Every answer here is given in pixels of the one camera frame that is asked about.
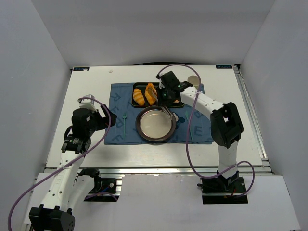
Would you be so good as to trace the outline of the orange striped croissant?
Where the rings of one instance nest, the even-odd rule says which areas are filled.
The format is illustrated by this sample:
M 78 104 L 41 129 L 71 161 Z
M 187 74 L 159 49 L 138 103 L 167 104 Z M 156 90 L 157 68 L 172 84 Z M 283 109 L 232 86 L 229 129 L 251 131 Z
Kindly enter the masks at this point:
M 148 85 L 146 86 L 144 95 L 145 95 L 149 105 L 154 105 L 156 103 L 158 96 L 157 96 L 157 91 L 156 91 L 153 83 L 148 83 Z

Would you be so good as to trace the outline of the metal tongs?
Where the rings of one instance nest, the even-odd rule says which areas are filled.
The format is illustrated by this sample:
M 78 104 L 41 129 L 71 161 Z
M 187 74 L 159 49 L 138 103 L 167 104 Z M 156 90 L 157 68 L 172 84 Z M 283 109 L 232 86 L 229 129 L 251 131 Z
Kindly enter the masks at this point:
M 155 101 L 158 103 L 158 96 L 155 93 L 155 91 L 153 90 L 153 88 L 149 87 L 147 91 L 155 99 Z M 170 120 L 172 120 L 173 114 L 171 113 L 171 111 L 165 106 L 161 106 L 161 109 L 163 110 L 164 113 L 167 114 L 168 118 Z

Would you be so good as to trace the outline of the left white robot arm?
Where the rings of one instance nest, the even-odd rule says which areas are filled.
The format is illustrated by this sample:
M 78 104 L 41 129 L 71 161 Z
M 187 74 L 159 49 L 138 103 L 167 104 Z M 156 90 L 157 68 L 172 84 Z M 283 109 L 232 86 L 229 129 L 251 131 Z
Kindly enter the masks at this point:
M 67 128 L 61 147 L 60 163 L 49 177 L 51 185 L 38 207 L 32 207 L 29 219 L 35 231 L 72 231 L 76 219 L 74 207 L 85 199 L 95 186 L 94 177 L 77 172 L 89 150 L 93 149 L 91 137 L 96 131 L 108 131 L 117 116 L 104 104 L 100 105 L 102 117 L 93 102 L 80 103 L 73 111 L 72 125 Z

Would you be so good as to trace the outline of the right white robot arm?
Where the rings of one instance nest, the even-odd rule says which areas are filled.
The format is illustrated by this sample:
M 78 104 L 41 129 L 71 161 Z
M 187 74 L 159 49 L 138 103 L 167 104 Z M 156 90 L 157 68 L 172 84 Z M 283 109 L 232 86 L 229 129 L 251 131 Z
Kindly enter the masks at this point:
M 211 137 L 218 145 L 216 177 L 227 183 L 237 180 L 237 147 L 244 131 L 237 106 L 232 102 L 221 103 L 211 99 L 191 83 L 180 82 L 172 71 L 157 75 L 156 78 L 159 80 L 157 94 L 160 105 L 179 100 L 210 120 Z

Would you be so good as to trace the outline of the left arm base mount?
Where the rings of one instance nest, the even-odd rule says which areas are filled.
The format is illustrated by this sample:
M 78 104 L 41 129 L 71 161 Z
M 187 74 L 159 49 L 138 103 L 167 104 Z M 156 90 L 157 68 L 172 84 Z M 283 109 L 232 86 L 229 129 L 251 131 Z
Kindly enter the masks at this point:
M 119 199 L 119 193 L 117 192 L 117 179 L 110 177 L 103 177 L 100 174 L 99 169 L 84 168 L 77 173 L 79 177 L 88 176 L 94 183 L 94 187 L 86 195 L 85 202 L 116 202 Z

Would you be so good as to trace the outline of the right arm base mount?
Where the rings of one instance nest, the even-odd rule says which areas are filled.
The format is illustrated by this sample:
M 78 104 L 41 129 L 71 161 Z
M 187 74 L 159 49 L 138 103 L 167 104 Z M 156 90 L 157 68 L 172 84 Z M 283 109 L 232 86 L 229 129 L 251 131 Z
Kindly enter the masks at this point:
M 236 205 L 248 204 L 246 186 L 243 177 L 238 177 L 226 186 L 221 177 L 201 179 L 197 187 L 202 192 L 204 205 Z

